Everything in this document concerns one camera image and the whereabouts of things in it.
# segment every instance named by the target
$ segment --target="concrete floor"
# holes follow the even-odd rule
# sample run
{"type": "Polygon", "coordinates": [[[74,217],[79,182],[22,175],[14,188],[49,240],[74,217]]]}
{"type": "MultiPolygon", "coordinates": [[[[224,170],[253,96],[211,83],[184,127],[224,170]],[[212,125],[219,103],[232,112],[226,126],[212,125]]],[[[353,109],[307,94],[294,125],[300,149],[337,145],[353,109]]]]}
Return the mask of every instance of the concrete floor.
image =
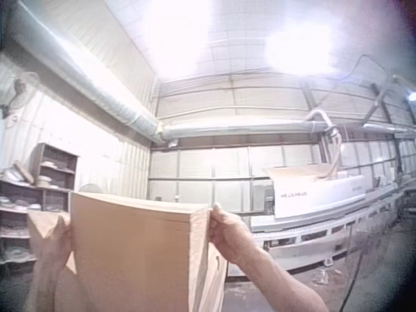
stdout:
{"type": "MultiPolygon", "coordinates": [[[[356,284],[344,311],[416,311],[414,304],[400,309],[389,307],[392,300],[404,294],[406,280],[412,276],[415,264],[416,221],[406,220],[384,235],[379,245],[369,248],[361,262],[356,284]]],[[[293,276],[316,290],[328,309],[339,311],[346,294],[346,286],[354,274],[359,253],[350,254],[334,261],[330,268],[315,266],[293,276]],[[322,270],[328,276],[327,285],[317,285],[322,270]]],[[[267,301],[251,282],[226,283],[222,312],[272,312],[267,301]]]]}

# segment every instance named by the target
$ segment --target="white machine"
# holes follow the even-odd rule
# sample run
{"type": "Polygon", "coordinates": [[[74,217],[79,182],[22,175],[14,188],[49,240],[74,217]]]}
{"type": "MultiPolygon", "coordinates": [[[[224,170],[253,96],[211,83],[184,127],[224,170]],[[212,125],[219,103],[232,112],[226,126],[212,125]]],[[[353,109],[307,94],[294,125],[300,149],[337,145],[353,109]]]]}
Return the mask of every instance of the white machine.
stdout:
{"type": "Polygon", "coordinates": [[[274,182],[274,215],[287,218],[340,207],[365,197],[362,175],[337,172],[325,179],[331,165],[266,170],[274,182]]]}

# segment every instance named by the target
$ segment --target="corrugated metal wall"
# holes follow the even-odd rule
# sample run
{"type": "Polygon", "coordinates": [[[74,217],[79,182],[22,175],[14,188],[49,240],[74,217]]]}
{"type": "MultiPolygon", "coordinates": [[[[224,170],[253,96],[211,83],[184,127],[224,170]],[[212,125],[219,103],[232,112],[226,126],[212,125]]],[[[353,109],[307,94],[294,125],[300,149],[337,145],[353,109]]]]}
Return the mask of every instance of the corrugated metal wall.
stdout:
{"type": "Polygon", "coordinates": [[[78,40],[150,111],[155,73],[103,0],[24,1],[78,40]]]}
{"type": "MultiPolygon", "coordinates": [[[[302,86],[308,87],[316,102],[320,103],[322,97],[333,88],[335,82],[324,78],[301,81],[293,75],[257,73],[164,84],[159,98],[158,116],[164,118],[172,114],[207,107],[244,105],[282,109],[227,109],[221,110],[220,114],[221,116],[267,114],[282,119],[300,119],[309,110],[302,86]]],[[[331,117],[339,120],[360,119],[371,108],[374,98],[369,87],[342,84],[320,106],[328,111],[331,117]]],[[[218,111],[199,112],[174,119],[211,117],[218,116],[218,114],[218,111]]],[[[382,112],[376,111],[372,120],[384,121],[382,112]]]]}
{"type": "MultiPolygon", "coordinates": [[[[69,31],[108,67],[150,111],[155,75],[103,1],[38,1],[43,14],[69,31]]],[[[41,84],[26,106],[9,117],[1,167],[16,159],[29,164],[39,142],[80,155],[75,189],[99,185],[104,192],[146,197],[150,143],[97,108],[20,47],[6,47],[0,58],[0,90],[22,71],[39,74],[41,84]]],[[[3,94],[3,103],[7,94],[3,94]]]]}
{"type": "MultiPolygon", "coordinates": [[[[336,81],[327,78],[302,79],[285,74],[249,73],[217,76],[168,83],[161,86],[158,115],[225,105],[282,107],[284,110],[228,109],[199,112],[167,118],[192,119],[235,114],[260,114],[278,118],[303,118],[308,110],[320,105],[336,121],[362,119],[374,103],[370,83],[346,83],[324,101],[336,81]]],[[[406,110],[403,98],[386,99],[389,110],[406,110]]],[[[411,118],[393,115],[393,122],[411,125],[411,118]]],[[[372,120],[385,122],[381,109],[372,120]]],[[[365,176],[366,191],[394,180],[395,149],[391,136],[346,133],[343,135],[341,167],[351,176],[365,176]]],[[[180,202],[222,202],[234,212],[263,211],[265,187],[272,182],[263,171],[272,166],[301,166],[321,163],[319,140],[304,135],[229,136],[187,139],[175,150],[155,149],[151,157],[149,199],[180,202]]],[[[400,144],[405,173],[416,170],[414,140],[400,144]]]]}

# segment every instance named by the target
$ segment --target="wooden shelf unit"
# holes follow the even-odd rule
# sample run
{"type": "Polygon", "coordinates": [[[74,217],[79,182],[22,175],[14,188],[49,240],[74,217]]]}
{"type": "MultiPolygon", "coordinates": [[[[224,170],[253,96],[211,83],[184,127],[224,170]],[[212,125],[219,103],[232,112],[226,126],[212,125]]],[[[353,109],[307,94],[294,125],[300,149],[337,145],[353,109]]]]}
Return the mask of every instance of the wooden shelf unit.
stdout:
{"type": "Polygon", "coordinates": [[[61,189],[73,190],[78,156],[46,143],[39,143],[32,153],[31,173],[35,180],[38,176],[52,179],[51,184],[61,189]],[[45,161],[53,163],[56,168],[45,166],[45,161]]]}
{"type": "MultiPolygon", "coordinates": [[[[31,155],[31,174],[35,182],[38,176],[50,177],[52,179],[50,184],[57,185],[58,188],[37,187],[0,179],[0,196],[8,198],[12,203],[16,200],[24,200],[29,205],[38,203],[42,211],[48,211],[48,207],[53,207],[68,212],[68,197],[74,189],[77,160],[78,156],[72,153],[40,143],[31,155]],[[42,165],[44,161],[52,162],[57,167],[44,166],[42,165]]],[[[0,207],[0,227],[26,228],[28,212],[0,207]]],[[[4,275],[10,275],[10,272],[19,272],[21,268],[25,270],[24,266],[30,266],[36,261],[31,252],[22,259],[7,259],[5,251],[9,247],[23,247],[30,251],[29,238],[30,235],[0,233],[0,279],[4,275]]]]}

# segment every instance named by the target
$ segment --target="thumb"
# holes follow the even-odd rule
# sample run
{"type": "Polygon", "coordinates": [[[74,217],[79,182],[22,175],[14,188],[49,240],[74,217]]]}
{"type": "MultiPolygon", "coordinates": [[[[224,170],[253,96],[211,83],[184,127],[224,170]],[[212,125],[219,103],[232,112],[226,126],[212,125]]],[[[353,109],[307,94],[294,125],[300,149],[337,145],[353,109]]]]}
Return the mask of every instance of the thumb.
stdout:
{"type": "Polygon", "coordinates": [[[58,221],[57,221],[57,224],[55,225],[55,228],[53,229],[53,232],[57,234],[63,234],[68,230],[68,228],[69,227],[65,223],[65,220],[63,219],[63,217],[58,216],[58,221]]]}
{"type": "Polygon", "coordinates": [[[221,205],[219,203],[215,203],[213,206],[213,210],[211,210],[211,218],[213,218],[219,223],[224,223],[226,217],[227,217],[227,214],[221,208],[221,205]]]}

